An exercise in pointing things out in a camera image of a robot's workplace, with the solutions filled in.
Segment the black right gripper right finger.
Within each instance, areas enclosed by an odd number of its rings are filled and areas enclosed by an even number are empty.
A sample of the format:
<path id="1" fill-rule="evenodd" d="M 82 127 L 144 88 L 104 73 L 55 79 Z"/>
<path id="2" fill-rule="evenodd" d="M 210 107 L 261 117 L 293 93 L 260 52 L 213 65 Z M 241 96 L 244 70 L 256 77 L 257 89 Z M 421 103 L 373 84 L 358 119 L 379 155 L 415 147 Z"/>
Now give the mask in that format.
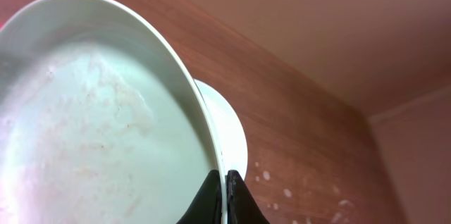
<path id="1" fill-rule="evenodd" d="M 228 224 L 269 224 L 236 170 L 227 174 Z"/>

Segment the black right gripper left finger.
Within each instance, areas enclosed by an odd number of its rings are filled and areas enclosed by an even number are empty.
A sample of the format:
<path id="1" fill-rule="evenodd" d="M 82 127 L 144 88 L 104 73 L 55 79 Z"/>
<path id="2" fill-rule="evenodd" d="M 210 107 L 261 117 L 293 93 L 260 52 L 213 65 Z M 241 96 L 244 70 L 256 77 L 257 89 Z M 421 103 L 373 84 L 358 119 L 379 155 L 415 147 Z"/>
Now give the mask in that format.
<path id="1" fill-rule="evenodd" d="M 222 216 L 220 175 L 210 170 L 190 206 L 177 224 L 219 224 Z"/>

